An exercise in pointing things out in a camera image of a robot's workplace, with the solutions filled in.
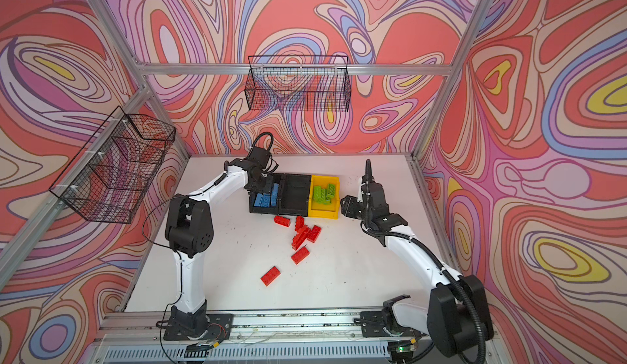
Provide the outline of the blue lego brick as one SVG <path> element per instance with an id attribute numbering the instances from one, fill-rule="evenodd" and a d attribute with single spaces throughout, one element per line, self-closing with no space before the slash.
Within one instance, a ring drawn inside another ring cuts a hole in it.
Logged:
<path id="1" fill-rule="evenodd" d="M 256 194 L 253 206 L 256 208 L 269 208 L 270 207 L 270 195 L 264 193 Z"/>
<path id="2" fill-rule="evenodd" d="M 275 183 L 270 194 L 270 206 L 276 207 L 279 199 L 279 184 Z"/>

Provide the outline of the green lego brick large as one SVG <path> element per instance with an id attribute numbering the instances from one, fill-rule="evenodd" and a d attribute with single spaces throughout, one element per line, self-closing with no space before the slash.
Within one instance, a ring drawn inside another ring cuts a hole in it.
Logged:
<path id="1" fill-rule="evenodd" d="M 328 202 L 327 189 L 322 186 L 313 187 L 313 201 L 318 204 L 326 204 Z"/>

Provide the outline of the red lego brick top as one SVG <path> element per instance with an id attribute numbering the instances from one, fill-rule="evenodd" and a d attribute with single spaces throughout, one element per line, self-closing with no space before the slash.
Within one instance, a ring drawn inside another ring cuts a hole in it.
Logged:
<path id="1" fill-rule="evenodd" d="M 319 227 L 318 225 L 313 226 L 313 228 L 311 228 L 311 230 L 309 231 L 307 240 L 310 241 L 311 243 L 316 243 L 321 231 L 322 231 L 322 228 Z"/>

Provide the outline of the red lego brick small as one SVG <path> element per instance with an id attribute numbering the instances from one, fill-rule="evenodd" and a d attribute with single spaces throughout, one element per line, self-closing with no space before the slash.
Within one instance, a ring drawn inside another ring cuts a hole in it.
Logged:
<path id="1" fill-rule="evenodd" d="M 295 223 L 295 230 L 298 232 L 305 225 L 305 218 L 302 216 L 297 216 Z"/>

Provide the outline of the red lego brick front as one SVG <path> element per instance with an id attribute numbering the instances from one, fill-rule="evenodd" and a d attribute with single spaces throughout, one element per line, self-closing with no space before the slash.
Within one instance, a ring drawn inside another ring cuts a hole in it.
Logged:
<path id="1" fill-rule="evenodd" d="M 272 282 L 274 282 L 279 276 L 281 272 L 276 267 L 273 266 L 268 272 L 266 272 L 262 277 L 261 281 L 264 283 L 266 287 L 268 287 Z"/>

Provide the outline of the green lego brick front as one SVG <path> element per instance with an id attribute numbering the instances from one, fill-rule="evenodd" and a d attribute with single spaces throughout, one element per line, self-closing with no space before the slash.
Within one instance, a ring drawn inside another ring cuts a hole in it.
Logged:
<path id="1" fill-rule="evenodd" d="M 326 187 L 326 199 L 328 201 L 331 201 L 332 199 L 335 198 L 335 196 L 336 196 L 336 185 L 333 183 L 330 183 Z"/>

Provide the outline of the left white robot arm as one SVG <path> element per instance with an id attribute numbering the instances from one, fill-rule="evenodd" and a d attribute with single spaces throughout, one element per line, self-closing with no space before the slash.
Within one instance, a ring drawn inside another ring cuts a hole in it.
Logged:
<path id="1" fill-rule="evenodd" d="M 212 244 L 212 207 L 235 192 L 265 189 L 274 173 L 268 149 L 253 147 L 244 158 L 227 161 L 222 173 L 190 194 L 177 194 L 170 202 L 165 238 L 174 253 L 179 298 L 170 321 L 198 334 L 207 325 L 207 300 L 202 289 L 204 252 Z"/>

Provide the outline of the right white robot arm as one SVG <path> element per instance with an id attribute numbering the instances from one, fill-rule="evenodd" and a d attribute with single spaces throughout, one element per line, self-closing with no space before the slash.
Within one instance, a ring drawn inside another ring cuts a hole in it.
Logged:
<path id="1" fill-rule="evenodd" d="M 385 301 L 381 309 L 385 330 L 401 334 L 412 329 L 429 336 L 445 357 L 484 363 L 494 328 L 483 283 L 447 265 L 420 241 L 405 218 L 390 211 L 385 189 L 371 174 L 362 177 L 356 197 L 341 199 L 341 213 L 358 220 L 362 231 L 398 256 L 428 291 L 427 306 L 418 305 L 410 295 Z M 470 349 L 476 351 L 474 359 L 466 355 Z"/>

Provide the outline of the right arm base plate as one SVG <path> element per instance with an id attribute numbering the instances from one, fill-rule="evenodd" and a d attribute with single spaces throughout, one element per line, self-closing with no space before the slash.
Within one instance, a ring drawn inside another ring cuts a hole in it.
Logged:
<path id="1" fill-rule="evenodd" d="M 359 326 L 362 336 L 366 338 L 393 338 L 393 337 L 417 337 L 420 339 L 423 333 L 409 327 L 400 326 L 387 310 L 362 311 L 354 324 Z"/>

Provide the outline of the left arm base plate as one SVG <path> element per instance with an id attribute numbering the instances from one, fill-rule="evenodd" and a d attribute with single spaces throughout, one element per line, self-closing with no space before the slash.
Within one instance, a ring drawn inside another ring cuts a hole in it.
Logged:
<path id="1" fill-rule="evenodd" d="M 210 313 L 185 319 L 171 316 L 163 329 L 165 341 L 223 341 L 230 338 L 234 315 L 232 313 Z"/>

